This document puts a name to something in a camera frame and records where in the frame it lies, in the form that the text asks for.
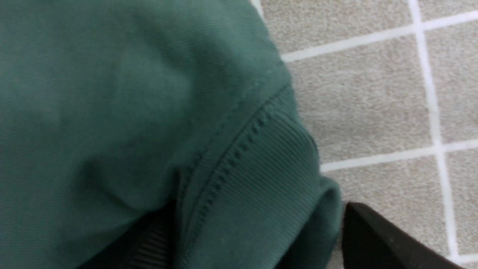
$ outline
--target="green sweatshirt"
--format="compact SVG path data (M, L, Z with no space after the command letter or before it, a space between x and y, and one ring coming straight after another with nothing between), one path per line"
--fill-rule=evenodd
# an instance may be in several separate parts
M0 268L177 200L175 269L322 269L342 214L246 0L0 2Z

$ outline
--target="black object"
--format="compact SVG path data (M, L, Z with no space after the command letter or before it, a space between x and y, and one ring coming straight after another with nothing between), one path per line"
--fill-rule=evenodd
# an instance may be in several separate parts
M342 254L345 269L462 269L356 202L346 205Z
M142 217L124 235L78 269L170 269L175 203Z

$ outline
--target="white grid line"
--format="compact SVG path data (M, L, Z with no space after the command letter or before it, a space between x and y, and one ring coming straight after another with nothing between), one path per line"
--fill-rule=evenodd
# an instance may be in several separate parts
M442 148L444 152L455 152L455 151L474 149L474 148L478 148L478 139L449 143L449 144L443 145ZM394 152L389 154L378 154L373 156L324 163L320 166L320 170L322 172L329 172L329 171L334 171L339 169L369 166L369 165L389 163L389 162L395 162L395 161L401 161L401 160L409 160L414 158L431 156L434 154L435 154L434 147L432 146L422 147L422 148L405 150L405 151Z
M395 162L400 160L415 159L419 157L430 156L433 154L435 154L435 150L433 149L433 147L424 147L424 148L418 148L418 149L407 150L402 152L394 152L390 154L380 154L380 155L374 155L370 157L325 163L320 166L320 170L322 172L329 172L329 171L339 170L344 168L362 167L362 166L368 166L368 165L374 165L374 164L380 164L380 163L389 163L389 162Z
M422 24L425 31L434 30L442 27L447 27L455 24L471 22L478 20L478 11L458 14L455 16L444 17L436 20L424 22ZM368 45L374 42L385 41L414 33L414 25L408 25L398 28L393 28L372 34L356 36L349 39L328 43L325 45L315 46L304 50L298 50L286 54L282 54L282 60L286 63L304 60L307 58L319 56L322 54L337 52L361 45Z
M415 28L415 37L418 47L418 55L422 66L422 74L425 82L426 99L430 118L430 135L432 137L435 157L438 165L438 174L443 196L443 206L445 209L446 237L448 241L448 250L452 260L455 260L458 253L458 242L456 239L455 212L453 208L453 197L448 178L448 168L446 165L445 151L442 147L442 136L440 133L440 112L438 109L438 99L436 97L435 86L433 84L432 69L428 59L428 50L426 46L425 33L422 25L420 6L418 0L408 0L410 12L412 13L413 25Z
M467 264L467 263L475 263L475 262L478 262L478 253L460 255L453 261L460 265Z
M322 46L312 47L304 50L294 51L282 55L282 60L286 63L299 61L322 54L341 51L348 48L353 48L361 45L368 45L371 43L384 41L388 39L397 38L400 36L413 34L413 26L408 25L404 27L394 28L372 34L352 37L350 39L341 40L333 43L328 43Z
M262 10L261 0L250 0L250 3L256 8L259 16L264 20L264 11Z
M423 29L429 31L475 20L478 20L478 10L424 22Z

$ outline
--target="green sleeve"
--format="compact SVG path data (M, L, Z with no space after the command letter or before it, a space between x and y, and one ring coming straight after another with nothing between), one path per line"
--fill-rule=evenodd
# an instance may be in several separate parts
M285 85L211 162L214 169L196 173L192 182L207 179L188 190L197 200L182 222L176 268L272 269L282 257L282 269L325 268L342 202L318 163Z

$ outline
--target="stitching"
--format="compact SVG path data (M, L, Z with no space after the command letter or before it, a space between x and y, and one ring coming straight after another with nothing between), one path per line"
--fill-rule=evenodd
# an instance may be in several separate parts
M201 233L201 230L206 221L206 216L209 213L210 208L214 205L214 202L216 201L216 198L217 198L217 194L221 190L222 185L226 182L226 179L230 175L231 170L233 170L237 166L237 163L241 160L242 155L245 154L249 150L249 146L254 143L254 136L259 135L260 130L265 128L267 126L267 123L269 123L273 119L273 115L268 112L268 110L273 105L275 105L275 103L273 103L272 101L275 100L280 94L282 94L283 92L285 92L286 89L289 89L289 88L290 88L290 84L285 85L277 93L275 93L269 99L269 101L263 105L261 109L258 110L256 115L253 116L253 118L256 118L256 121L252 122L252 126L248 127L248 134L243 136L239 141L237 141L237 143L236 141L233 142L232 145L234 146L226 151L226 153L221 158L221 162L218 164L217 168L211 173L209 180L204 184L203 190L201 191L199 198L203 196L203 193L206 192L206 189L208 189L209 186L212 186L212 189L209 189L207 191L209 198L206 200L206 203L203 204L199 210L198 221L193 230L191 241L187 245L185 258L183 259L180 268L184 269L189 263L192 250L194 249L194 245L196 243L197 237ZM199 203L198 200L196 200L194 208Z
M260 87L264 84L264 82L266 82L269 79L269 77L275 73L277 68L279 68L283 65L284 65L284 63L281 61L276 66L274 66L273 68L266 71L266 73L260 79L255 81L254 84L243 93L240 100L234 104L232 109L230 109L229 112L226 114L226 116L221 120L221 123L218 125L215 132L211 135L211 138L210 138L208 144L204 147L203 150L201 150L199 152L197 157L193 160L192 164L187 168L187 172L186 172L187 177L185 178L184 183L180 184L180 190L179 190L179 195L178 195L178 199L177 199L177 201L178 201L177 202L177 209L180 209L183 206L183 200L184 200L184 196L185 196L186 191L187 191L187 187L189 186L189 183L190 183L191 179L194 177L194 173L195 173L195 170L196 170L197 166L201 162L203 156L208 151L209 147L213 144L215 139L221 134L221 131L227 125L227 123L229 122L231 117L242 106L242 104L246 100L246 97L249 96L250 94L255 93L258 89L260 89Z

